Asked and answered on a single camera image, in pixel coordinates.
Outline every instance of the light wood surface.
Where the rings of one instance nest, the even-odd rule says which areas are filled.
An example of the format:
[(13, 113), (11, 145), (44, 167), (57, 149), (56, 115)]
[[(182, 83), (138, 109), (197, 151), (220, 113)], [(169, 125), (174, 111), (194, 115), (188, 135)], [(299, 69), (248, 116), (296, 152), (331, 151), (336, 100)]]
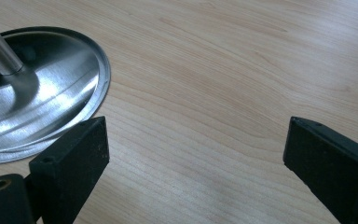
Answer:
[(291, 116), (358, 142), (358, 1), (0, 0), (0, 32), (28, 26), (112, 67), (111, 161), (76, 223), (337, 223), (282, 153)]

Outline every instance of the wood grain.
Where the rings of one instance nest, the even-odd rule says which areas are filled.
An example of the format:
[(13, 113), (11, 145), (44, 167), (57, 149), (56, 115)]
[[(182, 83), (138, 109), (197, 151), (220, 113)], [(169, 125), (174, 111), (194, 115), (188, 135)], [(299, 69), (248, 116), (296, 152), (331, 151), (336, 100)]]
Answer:
[(358, 142), (358, 1), (0, 0), (0, 32), (46, 25), (112, 67), (111, 162), (76, 223), (337, 223), (282, 153), (291, 116)]

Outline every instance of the stainless steel base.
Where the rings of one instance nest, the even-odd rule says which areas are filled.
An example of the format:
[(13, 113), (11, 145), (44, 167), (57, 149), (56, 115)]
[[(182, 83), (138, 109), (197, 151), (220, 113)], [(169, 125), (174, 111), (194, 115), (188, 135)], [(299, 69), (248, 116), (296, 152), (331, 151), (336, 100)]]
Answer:
[(24, 66), (0, 76), (0, 162), (34, 155), (88, 119), (107, 92), (110, 67), (90, 38), (62, 28), (1, 34)]

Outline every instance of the tabletop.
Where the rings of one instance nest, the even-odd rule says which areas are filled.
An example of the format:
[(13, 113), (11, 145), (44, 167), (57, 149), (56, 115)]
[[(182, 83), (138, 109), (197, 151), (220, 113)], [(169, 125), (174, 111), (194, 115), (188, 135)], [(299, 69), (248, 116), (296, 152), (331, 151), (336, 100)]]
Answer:
[(282, 154), (291, 116), (358, 142), (358, 1), (0, 0), (0, 32), (30, 26), (111, 65), (111, 159), (76, 223), (337, 223)]

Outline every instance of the wooden table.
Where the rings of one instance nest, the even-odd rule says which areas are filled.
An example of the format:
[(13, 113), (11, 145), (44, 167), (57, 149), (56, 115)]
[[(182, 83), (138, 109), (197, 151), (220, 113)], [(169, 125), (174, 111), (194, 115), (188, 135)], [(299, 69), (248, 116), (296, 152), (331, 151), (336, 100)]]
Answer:
[(358, 1), (0, 0), (0, 32), (28, 26), (112, 67), (111, 161), (76, 223), (337, 223), (282, 153), (291, 116), (358, 142)]

